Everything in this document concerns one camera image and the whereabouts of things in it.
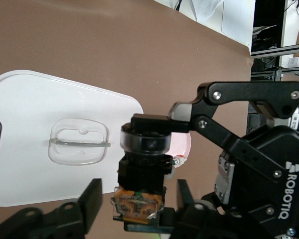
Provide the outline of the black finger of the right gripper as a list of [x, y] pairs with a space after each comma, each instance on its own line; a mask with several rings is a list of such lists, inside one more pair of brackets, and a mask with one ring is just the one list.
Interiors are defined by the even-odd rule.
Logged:
[[127, 232], [170, 234], [174, 229], [176, 212], [174, 208], [165, 207], [160, 215], [148, 225], [124, 221], [122, 216], [113, 216], [113, 220], [123, 222], [124, 230]]
[[299, 105], [299, 82], [214, 82], [198, 87], [197, 97], [188, 103], [175, 103], [169, 115], [135, 114], [132, 132], [141, 135], [196, 131], [222, 149], [243, 148], [248, 144], [212, 118], [219, 105], [250, 102], [269, 118], [288, 119]]

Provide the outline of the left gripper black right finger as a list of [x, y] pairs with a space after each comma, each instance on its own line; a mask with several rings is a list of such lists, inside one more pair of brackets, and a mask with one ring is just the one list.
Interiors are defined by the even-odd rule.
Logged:
[[187, 181], [177, 181], [177, 211], [173, 239], [241, 239], [242, 234], [216, 206], [206, 200], [195, 200]]

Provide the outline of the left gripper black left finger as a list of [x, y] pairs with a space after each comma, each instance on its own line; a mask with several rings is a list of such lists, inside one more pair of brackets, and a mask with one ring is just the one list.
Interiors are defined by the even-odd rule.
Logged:
[[44, 214], [24, 208], [0, 224], [0, 239], [84, 239], [103, 202], [102, 180], [93, 179], [77, 201]]

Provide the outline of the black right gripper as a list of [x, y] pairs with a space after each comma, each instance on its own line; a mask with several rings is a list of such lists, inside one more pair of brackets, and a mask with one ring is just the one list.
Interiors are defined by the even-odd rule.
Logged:
[[263, 126], [240, 138], [223, 131], [215, 194], [271, 237], [299, 239], [299, 130]]

